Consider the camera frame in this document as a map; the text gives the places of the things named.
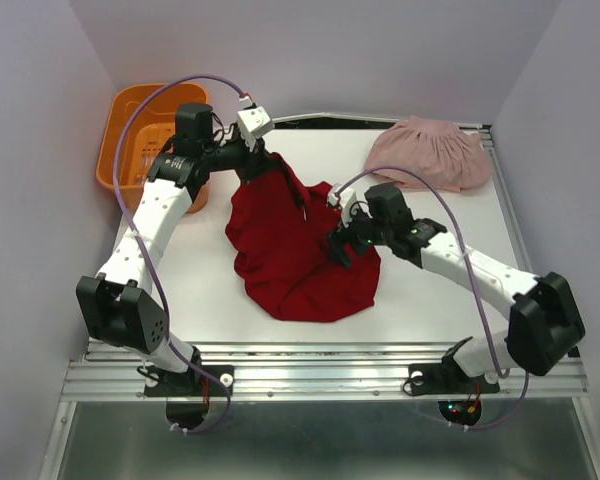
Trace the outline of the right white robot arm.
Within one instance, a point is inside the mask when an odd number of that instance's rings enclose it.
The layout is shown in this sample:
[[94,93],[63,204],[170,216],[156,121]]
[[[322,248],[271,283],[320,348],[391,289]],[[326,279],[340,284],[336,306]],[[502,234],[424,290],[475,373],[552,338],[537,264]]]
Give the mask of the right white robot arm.
[[384,246],[465,288],[479,306],[489,304],[508,322],[506,330],[464,339],[439,362],[421,367],[416,386],[462,390],[484,374],[512,368],[544,376],[583,339],[584,323],[563,276],[517,270],[467,247],[442,224],[414,218],[395,185],[369,188],[364,201],[336,185],[327,203],[340,213],[327,241],[341,265],[351,267],[354,257]]

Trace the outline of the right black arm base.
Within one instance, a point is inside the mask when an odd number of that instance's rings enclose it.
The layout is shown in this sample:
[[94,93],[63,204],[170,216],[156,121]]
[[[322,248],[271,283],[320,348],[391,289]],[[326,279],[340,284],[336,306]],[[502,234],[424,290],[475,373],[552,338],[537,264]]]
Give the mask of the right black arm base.
[[471,337],[463,339],[448,349],[438,363],[410,364],[409,375],[402,383],[402,391],[411,397],[499,393],[498,381],[489,383],[484,374],[470,378],[452,359],[452,356],[470,340]]

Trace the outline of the red pleated skirt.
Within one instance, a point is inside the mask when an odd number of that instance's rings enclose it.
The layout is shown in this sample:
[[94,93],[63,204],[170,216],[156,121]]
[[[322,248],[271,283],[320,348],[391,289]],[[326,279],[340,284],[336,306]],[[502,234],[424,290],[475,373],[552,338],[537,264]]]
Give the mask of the red pleated skirt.
[[225,234],[246,294],[276,320],[331,323],[373,306],[381,259],[369,249],[347,268],[329,254],[340,219],[330,184],[304,185],[273,154],[271,170],[240,183]]

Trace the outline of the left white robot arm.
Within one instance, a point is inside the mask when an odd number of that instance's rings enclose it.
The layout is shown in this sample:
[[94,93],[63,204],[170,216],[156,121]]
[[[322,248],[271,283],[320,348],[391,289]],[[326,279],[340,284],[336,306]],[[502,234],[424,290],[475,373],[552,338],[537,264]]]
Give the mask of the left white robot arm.
[[234,170],[249,176],[264,171],[272,160],[263,137],[274,123],[266,110],[244,98],[231,137],[214,137],[211,106],[181,105],[175,133],[155,157],[136,211],[111,257],[93,277],[82,277],[76,296],[89,335],[111,346],[136,352],[168,371],[179,393],[195,392],[203,371],[196,350],[170,332],[166,300],[157,267],[181,218],[195,202],[211,173]]

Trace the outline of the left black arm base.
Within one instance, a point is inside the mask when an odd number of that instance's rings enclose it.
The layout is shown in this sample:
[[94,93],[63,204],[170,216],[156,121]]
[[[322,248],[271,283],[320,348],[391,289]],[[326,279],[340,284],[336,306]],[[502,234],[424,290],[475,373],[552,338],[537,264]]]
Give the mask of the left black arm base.
[[149,365],[138,366],[136,372],[144,378],[144,395],[149,398],[225,396],[217,383],[192,371],[173,373]]

